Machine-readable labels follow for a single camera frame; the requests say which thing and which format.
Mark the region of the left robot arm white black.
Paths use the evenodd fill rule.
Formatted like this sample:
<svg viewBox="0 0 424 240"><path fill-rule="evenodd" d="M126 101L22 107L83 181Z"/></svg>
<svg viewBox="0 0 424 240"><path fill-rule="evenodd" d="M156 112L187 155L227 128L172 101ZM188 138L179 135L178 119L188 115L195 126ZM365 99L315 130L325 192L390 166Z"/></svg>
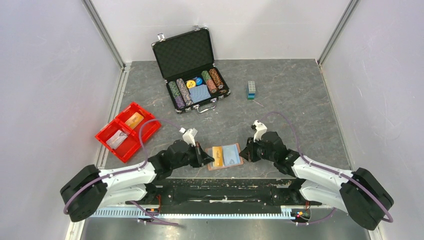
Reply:
<svg viewBox="0 0 424 240"><path fill-rule="evenodd" d="M72 222L79 222L100 208L120 202L151 204L157 198L154 182L166 179L175 169L201 168L213 161L198 142L188 144L176 140L167 149L138 164L103 170L87 165L60 189L63 212Z"/></svg>

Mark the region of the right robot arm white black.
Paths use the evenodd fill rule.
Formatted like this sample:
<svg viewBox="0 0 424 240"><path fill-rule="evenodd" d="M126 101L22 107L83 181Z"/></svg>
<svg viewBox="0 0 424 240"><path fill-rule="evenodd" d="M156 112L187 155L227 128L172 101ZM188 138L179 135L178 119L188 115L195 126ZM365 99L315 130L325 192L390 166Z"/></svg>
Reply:
<svg viewBox="0 0 424 240"><path fill-rule="evenodd" d="M248 138L239 155L250 162L270 161L280 173L294 177L288 196L295 204L309 201L332 206L367 230L389 221L387 213L394 199L365 168L343 170L316 162L287 148L274 131L264 133L260 140Z"/></svg>

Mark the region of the orange leather card holder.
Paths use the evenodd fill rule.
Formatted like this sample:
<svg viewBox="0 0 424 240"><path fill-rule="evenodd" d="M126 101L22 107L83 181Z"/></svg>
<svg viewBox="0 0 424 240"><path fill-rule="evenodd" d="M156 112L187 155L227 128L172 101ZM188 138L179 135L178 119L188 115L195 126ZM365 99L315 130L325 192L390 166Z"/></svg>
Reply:
<svg viewBox="0 0 424 240"><path fill-rule="evenodd" d="M221 167L213 167L213 163L207 165L209 171L225 169L229 167L240 166L244 164L244 159L239 156L240 146L238 143L222 145L222 146L214 146L214 147L222 147L222 156L223 156L223 166ZM213 158L212 147L207 148L209 154Z"/></svg>

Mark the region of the gold credit card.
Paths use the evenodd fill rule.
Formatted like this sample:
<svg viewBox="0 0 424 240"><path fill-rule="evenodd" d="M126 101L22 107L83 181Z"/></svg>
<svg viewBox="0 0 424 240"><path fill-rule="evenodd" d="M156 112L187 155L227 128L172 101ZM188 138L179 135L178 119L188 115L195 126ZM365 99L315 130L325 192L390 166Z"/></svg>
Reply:
<svg viewBox="0 0 424 240"><path fill-rule="evenodd" d="M221 146L212 147L212 157L214 158L214 161L212 164L214 168L222 167L224 165L223 149Z"/></svg>

